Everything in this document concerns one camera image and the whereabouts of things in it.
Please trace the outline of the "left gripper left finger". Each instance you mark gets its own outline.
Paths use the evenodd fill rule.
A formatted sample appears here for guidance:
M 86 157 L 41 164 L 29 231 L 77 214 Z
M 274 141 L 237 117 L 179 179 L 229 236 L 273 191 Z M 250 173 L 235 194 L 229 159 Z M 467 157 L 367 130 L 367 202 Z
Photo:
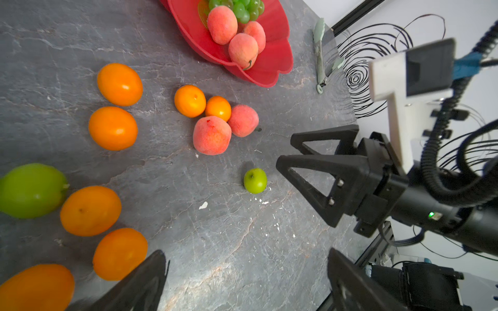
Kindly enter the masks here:
M 157 311 L 168 271 L 164 252 L 156 250 L 87 309 Z

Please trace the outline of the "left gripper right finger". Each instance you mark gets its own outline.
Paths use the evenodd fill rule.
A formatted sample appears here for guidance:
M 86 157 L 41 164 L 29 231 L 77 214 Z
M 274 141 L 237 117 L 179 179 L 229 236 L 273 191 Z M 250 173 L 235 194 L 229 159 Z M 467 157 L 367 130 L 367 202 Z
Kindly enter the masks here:
M 335 310 L 407 310 L 340 251 L 328 255 L 328 278 Z

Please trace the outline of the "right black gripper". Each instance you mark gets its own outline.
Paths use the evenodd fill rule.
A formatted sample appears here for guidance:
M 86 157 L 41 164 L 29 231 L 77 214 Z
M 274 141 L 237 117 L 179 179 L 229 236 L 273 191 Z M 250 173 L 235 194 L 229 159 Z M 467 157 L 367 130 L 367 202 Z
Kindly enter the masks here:
M 325 130 L 295 133 L 291 146 L 303 155 L 282 155 L 277 170 L 301 193 L 330 227 L 336 227 L 355 202 L 355 191 L 361 199 L 354 213 L 357 224 L 354 232 L 371 237 L 390 216 L 395 204 L 408 187 L 409 179 L 389 139 L 373 132 L 362 139 L 357 149 L 357 124 Z M 338 141 L 337 155 L 320 155 L 307 142 Z M 299 175 L 295 169 L 327 173 L 335 182 L 326 196 Z

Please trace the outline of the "red flower-shaped bowl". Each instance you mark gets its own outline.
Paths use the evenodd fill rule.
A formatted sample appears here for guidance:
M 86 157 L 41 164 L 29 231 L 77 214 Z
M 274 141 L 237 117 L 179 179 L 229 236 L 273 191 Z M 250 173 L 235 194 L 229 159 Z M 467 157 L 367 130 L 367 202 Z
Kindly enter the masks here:
M 187 43 L 206 60 L 258 86 L 293 68 L 290 29 L 279 1 L 163 1 Z

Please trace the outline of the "lone pink peach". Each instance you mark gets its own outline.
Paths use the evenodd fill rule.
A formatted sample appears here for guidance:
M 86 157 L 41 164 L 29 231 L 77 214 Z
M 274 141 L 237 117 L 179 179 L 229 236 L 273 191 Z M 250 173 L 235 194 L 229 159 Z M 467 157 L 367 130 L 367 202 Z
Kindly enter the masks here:
M 243 32 L 256 40 L 258 44 L 258 54 L 261 54 L 266 48 L 267 43 L 266 33 L 261 24 L 255 21 L 248 22 Z

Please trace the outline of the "green grape bunch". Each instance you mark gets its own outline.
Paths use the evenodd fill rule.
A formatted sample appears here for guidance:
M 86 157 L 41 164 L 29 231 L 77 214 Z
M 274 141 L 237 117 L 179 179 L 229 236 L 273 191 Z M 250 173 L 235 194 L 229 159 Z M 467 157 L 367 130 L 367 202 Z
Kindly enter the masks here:
M 255 22 L 265 11 L 261 0 L 209 0 L 209 11 L 217 6 L 226 6 L 233 11 L 237 21 L 242 24 Z

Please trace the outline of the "pink peach bottom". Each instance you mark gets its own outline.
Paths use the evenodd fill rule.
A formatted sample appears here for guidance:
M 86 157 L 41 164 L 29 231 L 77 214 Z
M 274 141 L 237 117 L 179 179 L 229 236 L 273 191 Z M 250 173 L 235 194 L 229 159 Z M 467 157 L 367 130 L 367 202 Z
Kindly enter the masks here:
M 207 18 L 207 27 L 213 41 L 219 45 L 229 44 L 238 31 L 238 22 L 233 11 L 227 6 L 217 6 Z

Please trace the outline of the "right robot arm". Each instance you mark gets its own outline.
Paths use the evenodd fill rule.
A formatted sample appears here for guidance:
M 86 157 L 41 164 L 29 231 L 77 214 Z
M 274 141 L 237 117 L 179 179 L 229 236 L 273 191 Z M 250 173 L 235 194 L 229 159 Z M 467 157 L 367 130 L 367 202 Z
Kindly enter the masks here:
M 331 227 L 343 215 L 357 220 L 355 232 L 372 236 L 387 218 L 416 225 L 497 254 L 497 202 L 453 207 L 425 189 L 418 166 L 402 169 L 386 135 L 374 132 L 355 142 L 356 124 L 296 133 L 297 155 L 278 158 L 277 170 Z

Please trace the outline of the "orange lower right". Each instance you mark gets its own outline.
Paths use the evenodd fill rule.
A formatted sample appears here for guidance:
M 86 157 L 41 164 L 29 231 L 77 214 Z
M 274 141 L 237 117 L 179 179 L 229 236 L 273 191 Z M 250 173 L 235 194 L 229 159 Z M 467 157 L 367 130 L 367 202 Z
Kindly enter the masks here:
M 147 239 L 132 228 L 117 229 L 105 236 L 93 256 L 93 269 L 102 279 L 120 281 L 147 257 Z

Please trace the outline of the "orange centre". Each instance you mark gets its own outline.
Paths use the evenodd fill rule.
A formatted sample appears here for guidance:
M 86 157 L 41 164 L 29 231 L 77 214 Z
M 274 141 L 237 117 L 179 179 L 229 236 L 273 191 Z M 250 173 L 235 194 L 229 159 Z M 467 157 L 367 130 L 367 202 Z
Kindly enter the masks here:
M 63 228 L 79 237 L 93 237 L 110 229 L 122 210 L 121 200 L 113 190 L 90 186 L 74 192 L 60 211 Z

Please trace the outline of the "orange lower left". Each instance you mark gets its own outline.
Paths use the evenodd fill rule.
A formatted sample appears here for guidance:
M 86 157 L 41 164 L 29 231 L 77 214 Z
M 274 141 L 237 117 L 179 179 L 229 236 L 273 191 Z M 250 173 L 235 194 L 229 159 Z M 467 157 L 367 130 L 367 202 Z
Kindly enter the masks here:
M 1 285 L 1 310 L 66 310 L 75 291 L 71 272 L 59 264 L 39 264 Z

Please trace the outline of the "green pear right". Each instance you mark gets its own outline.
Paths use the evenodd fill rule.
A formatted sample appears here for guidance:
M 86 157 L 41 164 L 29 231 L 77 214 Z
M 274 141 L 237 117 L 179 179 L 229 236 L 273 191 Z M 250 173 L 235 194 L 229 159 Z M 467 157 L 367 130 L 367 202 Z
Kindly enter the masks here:
M 245 173 L 243 183 L 249 193 L 259 194 L 267 187 L 267 175 L 261 168 L 253 168 Z

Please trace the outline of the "green pear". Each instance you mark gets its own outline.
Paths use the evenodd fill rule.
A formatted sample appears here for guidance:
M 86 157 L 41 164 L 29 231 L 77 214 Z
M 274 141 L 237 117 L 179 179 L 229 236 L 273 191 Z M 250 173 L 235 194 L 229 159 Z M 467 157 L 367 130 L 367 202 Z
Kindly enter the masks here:
M 66 176 L 52 166 L 16 167 L 1 178 L 1 212 L 19 219 L 45 216 L 64 203 L 69 187 Z
M 243 183 L 249 193 L 259 194 L 267 187 L 267 175 L 261 168 L 253 168 L 245 173 Z

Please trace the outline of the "pink peach top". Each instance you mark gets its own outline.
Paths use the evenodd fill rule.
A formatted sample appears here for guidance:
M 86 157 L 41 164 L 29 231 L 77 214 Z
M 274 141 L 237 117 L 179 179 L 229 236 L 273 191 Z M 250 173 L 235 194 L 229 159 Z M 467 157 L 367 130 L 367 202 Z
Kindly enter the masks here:
M 233 135 L 237 137 L 249 136 L 259 125 L 257 112 L 247 105 L 237 105 L 232 109 L 228 120 Z

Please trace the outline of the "metal tongs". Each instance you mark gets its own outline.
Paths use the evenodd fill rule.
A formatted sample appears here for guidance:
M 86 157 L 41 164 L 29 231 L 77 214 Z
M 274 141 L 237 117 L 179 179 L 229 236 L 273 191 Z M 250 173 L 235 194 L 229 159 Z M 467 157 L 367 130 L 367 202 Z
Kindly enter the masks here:
M 339 56 L 333 29 L 328 27 L 324 18 L 320 18 L 313 30 L 316 57 L 316 90 L 323 94 L 323 88 L 329 84 L 335 71 L 344 65 L 344 58 Z

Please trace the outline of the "orange top right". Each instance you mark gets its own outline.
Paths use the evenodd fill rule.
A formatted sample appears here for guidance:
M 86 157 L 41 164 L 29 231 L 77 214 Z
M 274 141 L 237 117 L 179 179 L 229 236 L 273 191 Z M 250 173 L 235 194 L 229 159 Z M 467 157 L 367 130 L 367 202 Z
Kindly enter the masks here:
M 211 97 L 206 104 L 205 116 L 216 116 L 228 122 L 232 115 L 230 103 L 223 97 Z

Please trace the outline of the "green pear middle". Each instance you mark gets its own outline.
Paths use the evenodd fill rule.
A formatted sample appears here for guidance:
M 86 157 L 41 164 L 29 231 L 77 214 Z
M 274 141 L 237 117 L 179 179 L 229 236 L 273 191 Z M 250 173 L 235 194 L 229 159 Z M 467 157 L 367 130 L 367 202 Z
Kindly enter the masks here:
M 19 219 L 45 216 L 64 203 L 69 187 L 66 176 L 52 166 L 16 167 L 1 178 L 1 212 Z

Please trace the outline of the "orange middle left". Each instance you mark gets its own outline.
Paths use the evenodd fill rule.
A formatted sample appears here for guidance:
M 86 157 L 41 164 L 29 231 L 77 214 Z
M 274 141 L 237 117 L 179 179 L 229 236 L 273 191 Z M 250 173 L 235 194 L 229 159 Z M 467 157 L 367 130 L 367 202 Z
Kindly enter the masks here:
M 89 118 L 89 134 L 102 148 L 120 151 L 135 144 L 138 126 L 135 118 L 117 107 L 103 107 Z

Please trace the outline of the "orange near peaches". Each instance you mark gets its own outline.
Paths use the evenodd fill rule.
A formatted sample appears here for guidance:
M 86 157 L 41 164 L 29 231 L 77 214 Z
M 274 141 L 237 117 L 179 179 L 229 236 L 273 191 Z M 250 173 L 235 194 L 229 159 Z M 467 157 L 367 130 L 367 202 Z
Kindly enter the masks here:
M 189 118 L 203 114 L 207 105 L 205 94 L 194 85 L 180 87 L 175 93 L 174 103 L 176 109 Z

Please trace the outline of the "orange top left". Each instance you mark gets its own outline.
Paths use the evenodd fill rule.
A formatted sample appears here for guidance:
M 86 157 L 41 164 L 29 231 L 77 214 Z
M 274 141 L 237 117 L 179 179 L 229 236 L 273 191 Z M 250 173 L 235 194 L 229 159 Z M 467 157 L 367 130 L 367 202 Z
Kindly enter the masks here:
M 97 85 L 106 100 L 122 107 L 135 105 L 143 94 L 140 76 L 131 67 L 120 63 L 104 66 L 97 75 Z

